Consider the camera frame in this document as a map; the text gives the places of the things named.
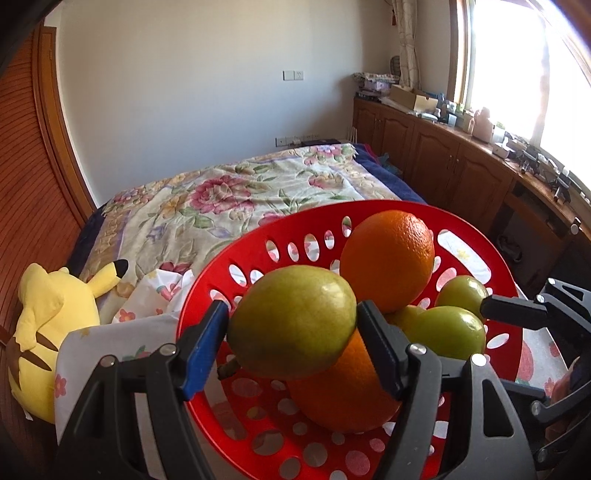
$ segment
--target wooden door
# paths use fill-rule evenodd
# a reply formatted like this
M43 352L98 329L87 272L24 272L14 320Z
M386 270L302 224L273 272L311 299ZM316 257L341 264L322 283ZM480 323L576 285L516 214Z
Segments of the wooden door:
M432 124L419 122L411 147L408 184L430 205L446 208L446 189L459 140Z
M448 210L471 223L484 234L511 187L511 174L499 160L463 145L452 167L448 189Z
M380 110L381 105L355 99L353 126L357 129L357 142L370 145L378 155L381 154L381 145L379 145L379 134L377 132Z
M383 126L381 155L387 153L392 165L408 177L407 161L413 143L416 119L394 109L384 109L381 118Z

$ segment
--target curtain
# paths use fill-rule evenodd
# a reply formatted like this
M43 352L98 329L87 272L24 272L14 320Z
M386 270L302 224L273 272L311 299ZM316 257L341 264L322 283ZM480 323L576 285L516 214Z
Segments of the curtain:
M400 37L400 84L420 87L417 53L414 50L414 36L417 29L417 0L393 0L394 14Z

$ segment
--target bed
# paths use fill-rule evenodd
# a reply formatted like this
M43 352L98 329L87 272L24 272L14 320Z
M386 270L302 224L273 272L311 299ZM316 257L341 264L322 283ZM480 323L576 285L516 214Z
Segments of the bed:
M423 202L360 144L302 147L181 173L121 192L104 205L83 229L69 267L87 280L117 258L130 262L119 286L99 302L101 322L110 323L139 280L156 269L198 274L259 225L363 199Z

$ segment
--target cardboard box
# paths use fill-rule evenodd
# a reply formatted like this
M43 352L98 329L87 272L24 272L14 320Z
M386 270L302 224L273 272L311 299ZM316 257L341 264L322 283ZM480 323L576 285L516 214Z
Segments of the cardboard box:
M392 85L390 98L394 100L394 102L419 113L433 113L437 108L436 98L429 98L425 92L417 89L408 92L397 85Z

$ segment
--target green lime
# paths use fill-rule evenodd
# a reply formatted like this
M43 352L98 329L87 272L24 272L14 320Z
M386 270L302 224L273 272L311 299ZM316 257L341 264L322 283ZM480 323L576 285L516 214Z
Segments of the green lime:
M486 287L477 279L469 275L459 275L443 286L435 306L460 307L486 321L480 314L480 304L487 296Z
M482 322L459 307L433 307L405 323L402 331L411 343L421 343L439 356L459 360L483 353L486 345Z
M390 325L396 325L402 331L412 322L415 322L419 315L424 313L425 309L421 307L415 307L415 305L409 305L400 309L396 313L387 313L384 315L386 322Z

